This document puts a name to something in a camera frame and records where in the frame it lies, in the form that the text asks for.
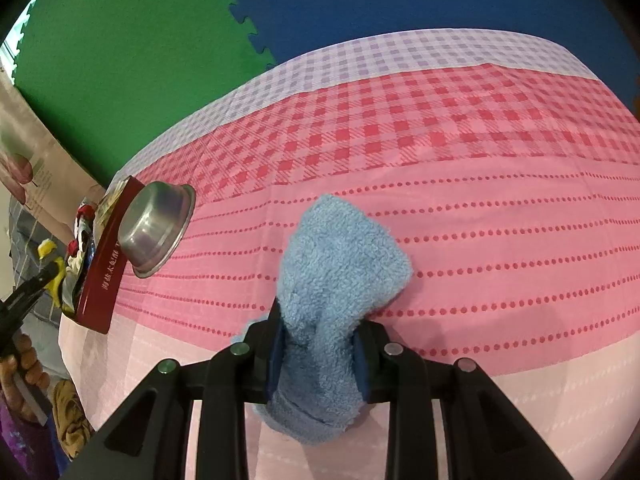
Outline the person's left hand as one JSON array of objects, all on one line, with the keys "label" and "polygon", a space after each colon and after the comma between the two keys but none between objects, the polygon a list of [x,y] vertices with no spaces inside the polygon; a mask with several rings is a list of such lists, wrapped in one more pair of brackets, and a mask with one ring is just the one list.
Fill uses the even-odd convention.
[{"label": "person's left hand", "polygon": [[47,390],[50,376],[42,367],[29,336],[17,332],[12,338],[14,351],[1,359],[1,389],[8,408],[34,424],[43,425],[47,417]]}]

